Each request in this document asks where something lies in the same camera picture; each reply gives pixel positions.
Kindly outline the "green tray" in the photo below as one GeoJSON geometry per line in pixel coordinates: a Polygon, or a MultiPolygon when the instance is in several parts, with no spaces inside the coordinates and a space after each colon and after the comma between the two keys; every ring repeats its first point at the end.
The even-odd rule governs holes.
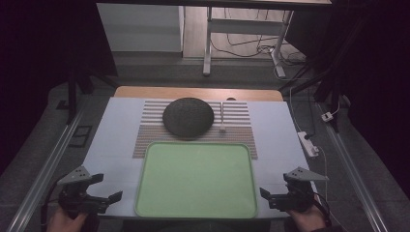
{"type": "Polygon", "coordinates": [[[135,200],[147,218],[254,218],[257,199],[244,144],[155,142],[135,200]]]}

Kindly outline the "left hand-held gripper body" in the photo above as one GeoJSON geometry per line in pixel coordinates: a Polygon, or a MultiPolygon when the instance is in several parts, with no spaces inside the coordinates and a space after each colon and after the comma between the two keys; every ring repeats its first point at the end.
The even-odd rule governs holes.
{"type": "Polygon", "coordinates": [[[79,166],[57,182],[62,187],[58,202],[68,213],[104,214],[109,206],[108,198],[91,196],[87,181],[92,177],[84,166],[79,166]]]}

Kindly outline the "person's right hand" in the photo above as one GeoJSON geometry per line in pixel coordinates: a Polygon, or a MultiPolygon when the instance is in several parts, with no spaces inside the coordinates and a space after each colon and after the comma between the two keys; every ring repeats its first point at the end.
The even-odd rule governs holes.
{"type": "Polygon", "coordinates": [[[292,217],[300,232],[313,232],[326,227],[325,219],[316,206],[312,206],[302,213],[289,210],[287,214],[292,217]]]}

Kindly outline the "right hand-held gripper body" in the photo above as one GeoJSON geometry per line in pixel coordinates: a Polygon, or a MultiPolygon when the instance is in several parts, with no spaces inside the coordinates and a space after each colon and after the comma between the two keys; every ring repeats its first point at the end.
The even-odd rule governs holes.
{"type": "Polygon", "coordinates": [[[292,181],[286,183],[288,192],[286,194],[271,194],[272,198],[268,201],[269,207],[282,212],[287,210],[305,212],[315,201],[311,183],[313,181],[327,182],[329,178],[303,167],[297,167],[288,174],[292,177],[292,181]]]}

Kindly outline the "white power strip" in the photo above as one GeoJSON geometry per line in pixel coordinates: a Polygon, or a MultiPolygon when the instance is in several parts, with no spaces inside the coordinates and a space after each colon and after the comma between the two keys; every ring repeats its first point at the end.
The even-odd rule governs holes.
{"type": "Polygon", "coordinates": [[[300,142],[301,142],[303,148],[307,152],[307,155],[311,158],[315,158],[319,155],[319,149],[318,149],[317,146],[313,145],[313,143],[311,142],[310,139],[308,139],[308,140],[304,139],[304,136],[306,134],[307,133],[305,131],[299,131],[298,132],[298,137],[300,139],[300,142]]]}

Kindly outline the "white desk frame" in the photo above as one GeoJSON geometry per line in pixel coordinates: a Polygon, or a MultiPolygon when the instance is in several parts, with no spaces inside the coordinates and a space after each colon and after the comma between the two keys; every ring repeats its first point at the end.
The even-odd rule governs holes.
{"type": "Polygon", "coordinates": [[[277,36],[277,43],[274,48],[269,50],[269,54],[274,63],[274,74],[284,78],[285,72],[279,60],[280,49],[284,41],[292,11],[283,13],[282,21],[256,21],[246,19],[213,18],[212,7],[207,8],[207,29],[206,43],[203,63],[203,75],[209,76],[211,73],[211,37],[213,33],[223,34],[243,34],[260,36],[277,36]]]}

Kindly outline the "black stand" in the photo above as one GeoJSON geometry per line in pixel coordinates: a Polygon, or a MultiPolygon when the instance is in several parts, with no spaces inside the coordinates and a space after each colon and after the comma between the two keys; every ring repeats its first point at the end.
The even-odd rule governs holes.
{"type": "Polygon", "coordinates": [[[366,25],[366,18],[367,15],[359,10],[323,14],[296,12],[290,23],[290,35],[286,36],[297,48],[307,52],[307,62],[278,90],[289,96],[319,84],[313,97],[317,102],[323,102],[332,95],[334,119],[330,124],[335,131],[338,131],[342,70],[348,52],[366,25]]]}

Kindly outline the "dark grey round bowl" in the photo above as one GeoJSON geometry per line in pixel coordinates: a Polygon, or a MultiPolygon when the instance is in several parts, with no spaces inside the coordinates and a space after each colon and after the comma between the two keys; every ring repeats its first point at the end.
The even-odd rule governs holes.
{"type": "Polygon", "coordinates": [[[197,98],[181,98],[170,103],[162,114],[165,128],[174,135],[194,138],[207,132],[214,124],[214,110],[197,98]]]}

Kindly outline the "person's left hand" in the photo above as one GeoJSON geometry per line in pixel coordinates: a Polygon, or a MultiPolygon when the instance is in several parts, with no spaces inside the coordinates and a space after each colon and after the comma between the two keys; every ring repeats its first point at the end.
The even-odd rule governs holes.
{"type": "Polygon", "coordinates": [[[67,212],[59,207],[49,220],[46,232],[80,232],[87,217],[87,214],[79,213],[76,218],[70,218],[67,212]]]}

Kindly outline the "metal floor rail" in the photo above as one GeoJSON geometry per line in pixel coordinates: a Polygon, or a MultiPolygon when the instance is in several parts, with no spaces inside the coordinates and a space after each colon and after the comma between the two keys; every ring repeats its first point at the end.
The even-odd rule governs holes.
{"type": "Polygon", "coordinates": [[[345,232],[389,232],[359,168],[341,135],[329,123],[318,122],[324,138],[317,138],[324,171],[331,181],[323,194],[331,206],[331,219],[345,232]]]}
{"type": "Polygon", "coordinates": [[[89,96],[82,97],[79,100],[76,114],[73,116],[72,121],[64,127],[62,134],[58,137],[56,145],[46,158],[42,169],[34,180],[31,188],[29,188],[28,193],[25,195],[6,232],[24,232],[36,207],[41,201],[58,163],[68,147],[70,139],[83,116],[89,100],[89,96]]]}

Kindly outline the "striped placemat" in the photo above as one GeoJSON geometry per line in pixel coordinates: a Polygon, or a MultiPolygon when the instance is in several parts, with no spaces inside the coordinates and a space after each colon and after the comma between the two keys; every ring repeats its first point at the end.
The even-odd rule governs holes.
{"type": "MultiPolygon", "coordinates": [[[[156,141],[182,141],[170,133],[162,122],[162,114],[172,100],[145,101],[132,157],[143,159],[149,144],[156,141]]],[[[220,102],[207,101],[214,110],[214,124],[204,134],[193,139],[199,142],[242,143],[248,146],[251,157],[256,160],[257,152],[251,127],[248,104],[244,101],[223,103],[224,131],[220,131],[220,102]]]]}

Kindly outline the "white cabinet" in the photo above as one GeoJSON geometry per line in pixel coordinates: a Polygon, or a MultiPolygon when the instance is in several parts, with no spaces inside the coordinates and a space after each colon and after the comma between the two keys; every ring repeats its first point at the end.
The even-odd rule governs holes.
{"type": "Polygon", "coordinates": [[[97,4],[112,51],[182,52],[182,6],[97,4]]]}

